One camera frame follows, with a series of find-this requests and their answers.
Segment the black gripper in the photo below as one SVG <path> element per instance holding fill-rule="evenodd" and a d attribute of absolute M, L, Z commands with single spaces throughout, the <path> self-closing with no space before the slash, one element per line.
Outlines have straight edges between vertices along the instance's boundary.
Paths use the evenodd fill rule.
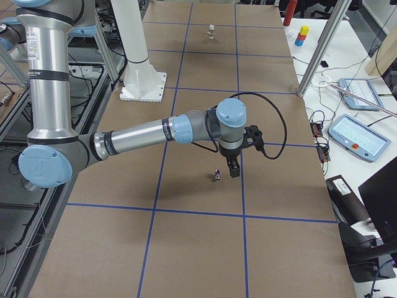
<path fill-rule="evenodd" d="M 230 176 L 232 178 L 240 177 L 240 165 L 238 163 L 238 156 L 241 154 L 241 149 L 227 149 L 224 147 L 220 147 L 220 153 L 226 158 Z"/>

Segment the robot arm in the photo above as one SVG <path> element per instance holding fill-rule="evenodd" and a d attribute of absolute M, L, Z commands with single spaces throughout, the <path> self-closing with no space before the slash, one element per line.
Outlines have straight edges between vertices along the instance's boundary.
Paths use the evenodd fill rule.
<path fill-rule="evenodd" d="M 85 168 L 125 151 L 157 143 L 218 140 L 232 177 L 240 174 L 246 107 L 236 97 L 204 112 L 123 130 L 77 134 L 71 124 L 68 36 L 96 33 L 94 1 L 17 1 L 16 14 L 26 31 L 33 129 L 19 157 L 23 177 L 42 188 L 68 182 Z"/>

